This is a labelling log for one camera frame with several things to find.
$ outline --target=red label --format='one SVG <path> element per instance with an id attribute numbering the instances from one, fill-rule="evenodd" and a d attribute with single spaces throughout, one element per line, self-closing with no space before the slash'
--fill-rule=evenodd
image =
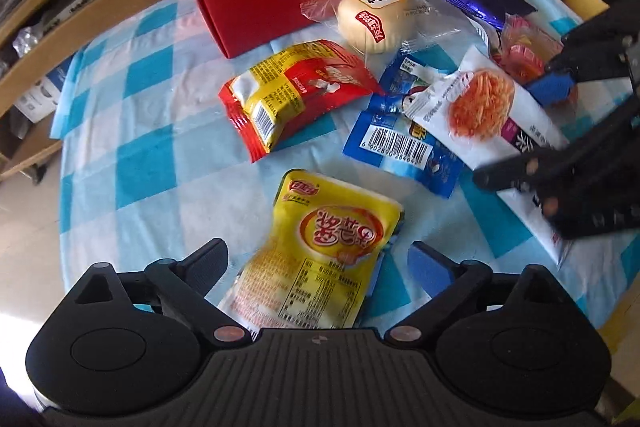
<path id="1" fill-rule="evenodd" d="M 379 17 L 363 10 L 356 15 L 356 20 L 360 21 L 367 27 L 376 42 L 380 42 L 385 38 L 385 32 L 382 29 L 382 21 Z"/>
<path id="2" fill-rule="evenodd" d="M 289 190 L 293 190 L 303 196 L 315 196 L 318 194 L 318 188 L 312 184 L 303 182 L 302 180 L 293 180 L 289 184 Z"/>

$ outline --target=yellow snack package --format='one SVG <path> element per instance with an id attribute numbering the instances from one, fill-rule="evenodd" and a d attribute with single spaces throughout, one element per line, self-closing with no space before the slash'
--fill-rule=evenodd
<path id="1" fill-rule="evenodd" d="M 401 218 L 394 200 L 293 169 L 276 195 L 267 241 L 219 308 L 254 335 L 352 327 Z"/>

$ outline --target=blue and white tablecloth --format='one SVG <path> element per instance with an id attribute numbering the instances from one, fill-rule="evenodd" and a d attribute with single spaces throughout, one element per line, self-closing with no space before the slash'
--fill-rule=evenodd
<path id="1" fill-rule="evenodd" d="M 552 35 L 579 21 L 559 0 L 527 1 L 538 8 L 535 22 Z M 281 150 L 249 163 L 218 100 L 221 85 L 274 52 L 317 38 L 336 35 L 314 25 L 227 60 L 194 0 L 164 0 L 78 52 L 54 123 L 54 133 L 64 136 L 60 243 L 66 288 L 97 261 L 135 271 L 161 257 L 181 259 L 221 237 L 230 265 L 207 296 L 218 302 L 266 237 L 284 172 L 305 168 L 404 205 L 406 223 L 383 261 L 366 325 L 385 330 L 428 300 L 406 266 L 416 240 L 496 271 L 519 273 L 526 264 L 543 264 L 594 325 L 606 320 L 640 268 L 635 233 L 580 241 L 558 268 L 494 194 L 475 188 L 468 169 L 446 201 L 412 180 L 343 156 L 367 100 L 325 115 Z M 468 43 L 440 45 L 457 63 Z M 569 138 L 578 136 L 628 89 L 628 81 L 620 80 L 580 86 L 577 114 L 559 114 L 556 121 Z"/>

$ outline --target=barcode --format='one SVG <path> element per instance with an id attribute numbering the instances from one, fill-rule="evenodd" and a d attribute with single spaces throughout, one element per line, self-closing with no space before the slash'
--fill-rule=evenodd
<path id="1" fill-rule="evenodd" d="M 267 145 L 273 131 L 276 129 L 276 124 L 271 120 L 271 115 L 264 108 L 262 102 L 256 104 L 251 118 L 254 121 L 255 129 L 260 135 L 262 143 Z"/>
<path id="2" fill-rule="evenodd" d="M 417 138 L 377 125 L 369 126 L 360 147 L 394 160 L 409 163 L 421 170 L 427 166 L 427 160 L 433 150 L 431 145 Z"/>

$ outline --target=red and yellow snack package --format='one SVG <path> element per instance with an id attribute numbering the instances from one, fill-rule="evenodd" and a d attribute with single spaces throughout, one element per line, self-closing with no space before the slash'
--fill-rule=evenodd
<path id="1" fill-rule="evenodd" d="M 232 78 L 220 90 L 252 162 L 319 116 L 382 93 L 362 60 L 335 42 L 295 44 Z"/>
<path id="2" fill-rule="evenodd" d="M 267 241 L 219 308 L 254 335 L 260 328 L 349 328 L 401 217 L 394 200 L 289 171 Z"/>

